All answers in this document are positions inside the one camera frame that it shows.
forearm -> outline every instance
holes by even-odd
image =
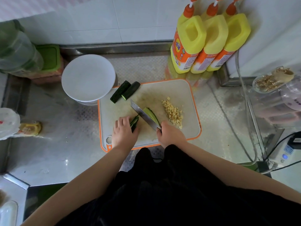
[[[185,142],[178,147],[228,186],[264,190],[301,204],[301,194],[274,179],[215,156],[193,144]]]
[[[118,173],[127,151],[113,148],[41,205],[22,226],[55,225],[81,205],[103,195]]]

orange cutting board rim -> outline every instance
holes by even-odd
[[[149,84],[149,83],[159,83],[159,82],[167,82],[167,81],[175,81],[175,80],[178,80],[178,79],[167,79],[167,80],[160,80],[160,81],[153,81],[153,82],[147,82],[147,83],[141,83],[141,85],[144,85],[144,84]],[[199,114],[198,114],[198,110],[197,110],[197,106],[195,105],[195,100],[194,100],[194,96],[193,96],[193,93],[192,93],[192,88],[189,84],[189,82],[186,80],[186,79],[181,79],[183,81],[186,81],[189,85],[189,88],[190,88],[190,93],[191,93],[191,96],[192,96],[192,101],[193,101],[193,105],[194,105],[194,108],[195,108],[195,112],[197,114],[197,118],[198,118],[198,122],[199,122],[199,125],[200,125],[200,132],[199,134],[196,136],[196,137],[192,137],[192,138],[188,138],[187,140],[194,140],[196,138],[198,138],[201,133],[202,133],[202,125],[201,125],[201,122],[200,122],[200,118],[199,118]],[[104,152],[108,152],[107,149],[104,149],[103,146],[102,146],[102,137],[101,137],[101,120],[100,120],[100,106],[99,106],[99,100],[97,101],[97,106],[98,106],[98,122],[99,122],[99,138],[100,138],[100,147],[101,149],[104,151]],[[151,144],[151,145],[148,145],[148,146],[145,146],[145,147],[154,147],[154,146],[159,146],[160,144]],[[140,149],[141,147],[134,147],[132,148],[132,150],[137,150],[137,149]]]

cucumber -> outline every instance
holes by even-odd
[[[136,92],[139,87],[140,83],[134,82],[123,94],[121,94],[121,96],[123,99],[127,100]]]
[[[153,113],[153,111],[149,108],[149,107],[145,107],[144,109],[143,109],[143,111],[153,120],[153,121],[155,121],[155,123],[157,124],[157,125],[159,125],[160,126],[160,122],[159,122],[159,120],[158,120],[158,118],[156,117],[156,115]]]
[[[113,103],[116,103],[118,101],[119,98],[121,98],[121,95],[128,89],[130,88],[131,84],[125,80],[120,86],[119,88],[115,91],[115,93],[112,95],[112,97],[110,98],[110,100]]]
[[[139,120],[139,115],[135,116],[133,120],[130,122],[132,132],[134,132],[135,128],[137,127],[138,120]]]

person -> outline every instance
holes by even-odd
[[[112,150],[42,204],[22,226],[194,225],[297,222],[301,194],[186,141],[167,121],[158,129],[164,159],[147,148],[119,171],[135,145],[129,117],[115,122]]]

hand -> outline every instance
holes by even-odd
[[[167,121],[161,123],[162,133],[157,129],[157,137],[162,147],[174,144],[179,147],[182,143],[187,142],[184,134],[176,127],[169,125]]]
[[[124,151],[130,151],[138,139],[139,128],[136,127],[132,133],[130,117],[120,117],[115,121],[112,134],[112,147],[120,147]]]

